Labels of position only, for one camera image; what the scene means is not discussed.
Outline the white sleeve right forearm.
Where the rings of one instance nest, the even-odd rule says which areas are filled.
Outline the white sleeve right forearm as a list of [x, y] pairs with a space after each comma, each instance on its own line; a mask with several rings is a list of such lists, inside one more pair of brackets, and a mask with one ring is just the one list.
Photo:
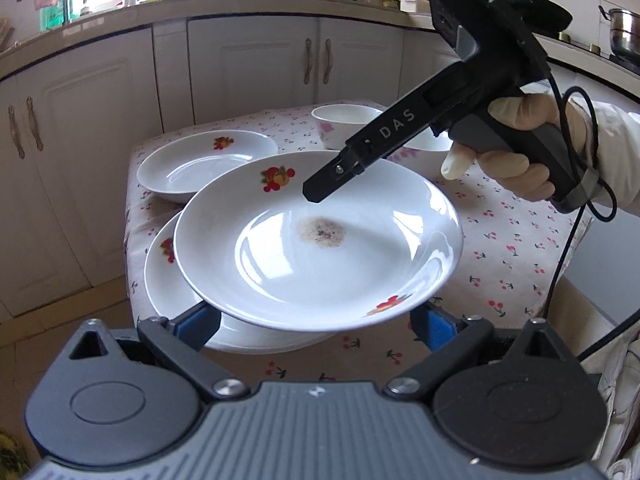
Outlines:
[[580, 159], [599, 171], [612, 188], [620, 209], [639, 215], [639, 123], [620, 107], [594, 101], [598, 150], [592, 154], [594, 134], [587, 102], [571, 98], [567, 119]]

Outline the gloved right hand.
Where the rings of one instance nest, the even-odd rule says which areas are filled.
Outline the gloved right hand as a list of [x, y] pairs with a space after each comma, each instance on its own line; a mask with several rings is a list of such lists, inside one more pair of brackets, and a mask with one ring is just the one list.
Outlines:
[[[549, 93], [533, 93], [517, 98], [501, 98], [488, 106], [488, 113], [503, 125], [516, 130], [533, 130], [543, 124], [560, 125], [560, 113], [554, 97]], [[570, 140], [576, 153], [585, 159], [585, 146], [591, 132], [591, 119], [582, 98], [570, 98], [565, 107]], [[446, 180], [461, 178], [474, 162], [488, 178], [498, 182], [507, 191], [528, 200], [548, 200], [554, 191], [549, 181], [550, 170], [534, 164], [523, 154], [491, 151], [480, 154], [465, 145], [454, 142], [440, 167]]]

